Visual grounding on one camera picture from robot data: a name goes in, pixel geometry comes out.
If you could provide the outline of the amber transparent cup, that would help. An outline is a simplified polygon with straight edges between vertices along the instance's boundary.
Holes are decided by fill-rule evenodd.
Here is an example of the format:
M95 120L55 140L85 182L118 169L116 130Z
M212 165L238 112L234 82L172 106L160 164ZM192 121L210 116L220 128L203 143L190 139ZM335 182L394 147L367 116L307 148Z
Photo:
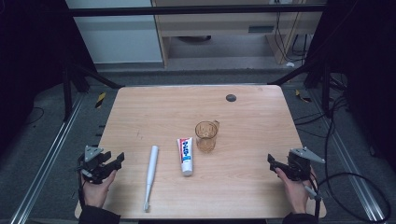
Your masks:
M199 150L209 153L216 145L217 134L219 132L219 122L201 121L195 126L196 146Z

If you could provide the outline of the person's left hand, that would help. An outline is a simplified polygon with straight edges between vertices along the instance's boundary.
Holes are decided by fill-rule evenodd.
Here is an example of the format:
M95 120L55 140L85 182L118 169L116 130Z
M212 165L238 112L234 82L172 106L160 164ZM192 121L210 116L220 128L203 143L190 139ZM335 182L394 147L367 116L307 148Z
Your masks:
M83 198L85 204L88 206L102 208L105 204L109 188L115 180L116 174L116 170L112 171L109 177L101 184L86 182L83 186Z

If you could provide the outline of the white cabinet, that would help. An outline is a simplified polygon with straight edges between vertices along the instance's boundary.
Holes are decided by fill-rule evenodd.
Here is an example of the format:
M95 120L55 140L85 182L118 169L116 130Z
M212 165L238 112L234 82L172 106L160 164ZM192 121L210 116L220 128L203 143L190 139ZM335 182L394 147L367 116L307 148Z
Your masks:
M150 0L66 0L70 9L151 7ZM95 64L161 63L163 56L154 17L75 17Z

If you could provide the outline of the white toothpaste tube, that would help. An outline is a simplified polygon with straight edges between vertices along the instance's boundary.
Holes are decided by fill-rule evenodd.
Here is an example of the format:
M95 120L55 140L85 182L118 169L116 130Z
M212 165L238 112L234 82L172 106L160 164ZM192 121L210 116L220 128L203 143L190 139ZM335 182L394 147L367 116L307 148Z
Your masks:
M177 139L177 147L179 151L181 173L184 176L190 176L193 173L192 138Z

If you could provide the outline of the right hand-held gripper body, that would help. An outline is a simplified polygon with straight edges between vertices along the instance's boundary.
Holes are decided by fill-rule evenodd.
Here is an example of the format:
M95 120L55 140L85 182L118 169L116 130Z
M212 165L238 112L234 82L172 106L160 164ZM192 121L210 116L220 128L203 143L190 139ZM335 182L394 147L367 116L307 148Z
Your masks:
M311 162L325 163L325 160L307 147L292 148L288 156L288 166L291 169L290 179L305 181L311 176Z

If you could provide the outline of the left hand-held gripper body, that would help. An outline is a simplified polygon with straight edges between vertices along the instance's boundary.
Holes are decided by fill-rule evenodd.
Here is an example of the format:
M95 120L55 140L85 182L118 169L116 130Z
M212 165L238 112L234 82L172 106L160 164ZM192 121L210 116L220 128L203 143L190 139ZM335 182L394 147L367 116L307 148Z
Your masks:
M101 147L85 146L84 152L78 158L78 170L82 172L86 181L93 184L101 184L111 173L106 168L106 162L99 162L101 153L104 153Z

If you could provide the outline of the aluminium floor rail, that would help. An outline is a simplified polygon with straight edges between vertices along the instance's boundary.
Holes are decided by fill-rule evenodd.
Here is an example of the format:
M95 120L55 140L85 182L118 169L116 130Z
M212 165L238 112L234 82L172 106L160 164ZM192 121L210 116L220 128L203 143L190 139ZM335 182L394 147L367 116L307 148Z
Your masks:
M78 93L75 102L72 104L72 111L68 119L66 119L57 132L49 151L41 163L35 178L23 197L20 205L9 221L9 224L25 224L28 219L35 202L47 181L50 171L57 160L57 157L64 146L64 142L72 129L72 126L78 116L81 104L85 98L84 93Z
M325 139L324 154L325 156L328 156L328 145L329 141L332 140L332 148L336 152L341 164L344 167L344 172L328 175L329 163L327 162L325 164L325 179L323 180L323 183L327 186L329 195L341 208L343 208L347 213L360 221L366 222L368 224L388 224L388 218L391 213L391 206L389 205L387 198L385 197L383 191L377 187L377 185L375 185L369 178L366 178L361 174L357 165L347 152L347 148L339 133L335 129L333 120L334 110L343 106L344 99L337 98L334 100L333 104L330 106L332 116L328 118L325 116L325 113L321 108L321 105L319 103L319 96L312 91L309 91L309 94L311 95L313 104L322 113L321 120L328 128ZM360 217L354 214L350 209L342 204L340 199L333 192L331 180L340 176L346 176L349 179L349 182L351 183L351 186L353 187L354 192L360 200L361 206L366 213L365 217ZM373 189L377 192L379 196L382 197L383 201L386 203L386 206L388 208L386 214L384 214L381 210L380 205L377 202L375 195L373 194Z

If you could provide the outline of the black metal stand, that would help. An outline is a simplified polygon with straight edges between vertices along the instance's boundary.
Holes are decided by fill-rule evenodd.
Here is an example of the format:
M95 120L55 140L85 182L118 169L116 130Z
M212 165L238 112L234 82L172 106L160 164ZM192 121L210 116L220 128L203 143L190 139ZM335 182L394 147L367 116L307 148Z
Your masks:
M90 89L90 85L86 80L85 76L92 77L100 83L108 86L111 89L120 89L122 85L117 84L101 75L97 72L86 68L77 63L67 63L64 66L62 78L64 87L64 121L67 121L72 115L72 94L71 85L74 85L78 92L87 92Z
M330 118L332 116L332 112L330 110L330 81L331 81L331 71L330 66L325 62L315 62L310 61L306 62L304 65L299 68L294 69L287 75L269 82L269 85L277 85L281 86L287 81L299 76L302 73L307 73L307 76L304 80L304 85L308 88L314 88L319 83L321 83L321 108L325 113L325 116Z

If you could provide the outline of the person's right hand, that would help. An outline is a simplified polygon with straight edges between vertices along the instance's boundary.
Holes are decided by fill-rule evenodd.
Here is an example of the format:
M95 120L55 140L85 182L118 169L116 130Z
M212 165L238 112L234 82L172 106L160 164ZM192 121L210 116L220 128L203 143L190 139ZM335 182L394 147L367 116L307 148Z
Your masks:
M277 176L282 180L286 197L290 203L293 214L305 214L309 193L306 188L312 188L312 184L307 181L292 181L279 168L276 168Z

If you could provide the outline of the black curtain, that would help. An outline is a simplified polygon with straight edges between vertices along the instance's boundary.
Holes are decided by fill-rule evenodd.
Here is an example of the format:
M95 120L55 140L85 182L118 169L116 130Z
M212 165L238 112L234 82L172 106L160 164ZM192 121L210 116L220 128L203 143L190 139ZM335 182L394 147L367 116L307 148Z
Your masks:
M308 60L347 77L347 98L396 172L396 0L327 0Z
M0 0L0 158L32 112L35 97L62 82L59 55L34 14L67 9L65 0Z

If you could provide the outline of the light wooden desk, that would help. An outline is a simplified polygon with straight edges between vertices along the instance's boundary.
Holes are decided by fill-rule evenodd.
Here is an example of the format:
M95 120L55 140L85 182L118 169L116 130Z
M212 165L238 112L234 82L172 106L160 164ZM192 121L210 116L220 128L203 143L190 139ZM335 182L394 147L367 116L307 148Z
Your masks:
M326 0L150 0L155 7L191 7L223 5L308 5ZM265 12L230 14L157 15L159 36L202 35L265 35L277 63L289 59L292 42L297 35L312 35L322 13Z

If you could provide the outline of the black horizontal frame bar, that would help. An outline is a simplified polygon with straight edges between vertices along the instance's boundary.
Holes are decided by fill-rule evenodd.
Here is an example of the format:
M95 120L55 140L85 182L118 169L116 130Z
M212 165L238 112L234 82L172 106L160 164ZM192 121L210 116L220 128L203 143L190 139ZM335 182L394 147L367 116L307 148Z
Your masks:
M95 16L144 16L144 15L188 15L188 14L229 14L229 13L273 13L273 12L318 12L326 4L301 5L224 5L186 7L113 7L67 9L64 14L72 17Z

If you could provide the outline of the yellow black striped tape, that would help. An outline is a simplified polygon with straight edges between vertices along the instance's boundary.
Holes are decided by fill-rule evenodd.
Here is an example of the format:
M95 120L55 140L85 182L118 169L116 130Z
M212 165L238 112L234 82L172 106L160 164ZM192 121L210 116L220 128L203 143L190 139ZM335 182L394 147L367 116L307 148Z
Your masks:
M312 99L306 91L296 90L295 95L303 102L311 103Z
M104 99L105 99L105 97L106 97L106 92L101 92L100 94L99 94L99 96L98 96L98 99L97 99L97 101L96 101L96 103L95 103L95 108L100 108L101 107L101 105L102 105L102 103L103 103L103 101L104 101Z

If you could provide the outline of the white electric toothbrush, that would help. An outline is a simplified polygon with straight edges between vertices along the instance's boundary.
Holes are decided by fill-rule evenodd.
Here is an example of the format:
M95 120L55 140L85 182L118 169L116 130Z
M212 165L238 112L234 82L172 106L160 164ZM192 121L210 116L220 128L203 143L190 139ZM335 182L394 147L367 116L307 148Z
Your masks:
M145 212L147 212L149 210L149 196L150 196L151 187L152 187L152 184L154 181L158 152L159 152L159 149L157 146L153 146L151 148L149 163L148 163L148 171L147 171L145 202L143 205L143 209Z

